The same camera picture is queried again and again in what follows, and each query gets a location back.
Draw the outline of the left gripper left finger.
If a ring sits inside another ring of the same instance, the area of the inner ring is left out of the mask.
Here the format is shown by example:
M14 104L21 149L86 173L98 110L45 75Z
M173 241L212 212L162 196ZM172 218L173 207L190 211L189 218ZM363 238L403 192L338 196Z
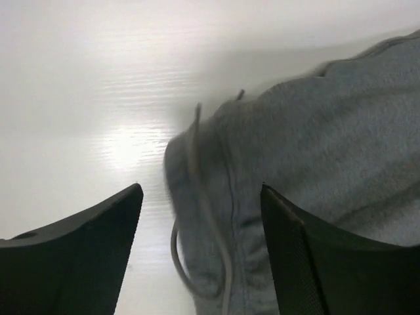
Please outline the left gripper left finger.
M2 314L113 314L143 191L133 184L44 227L1 240Z

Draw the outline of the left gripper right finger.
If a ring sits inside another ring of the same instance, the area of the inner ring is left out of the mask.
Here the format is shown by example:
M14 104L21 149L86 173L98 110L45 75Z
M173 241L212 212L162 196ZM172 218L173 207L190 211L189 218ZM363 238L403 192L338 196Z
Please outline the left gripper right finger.
M282 315L419 313L419 246L337 228L269 186L261 215Z

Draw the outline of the grey shorts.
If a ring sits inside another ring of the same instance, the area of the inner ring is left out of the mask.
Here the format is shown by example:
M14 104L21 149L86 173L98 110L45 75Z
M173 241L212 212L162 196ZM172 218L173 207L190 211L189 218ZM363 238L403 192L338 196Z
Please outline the grey shorts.
M419 33L195 118L164 166L173 261L198 314L278 313L263 184L355 234L417 243Z

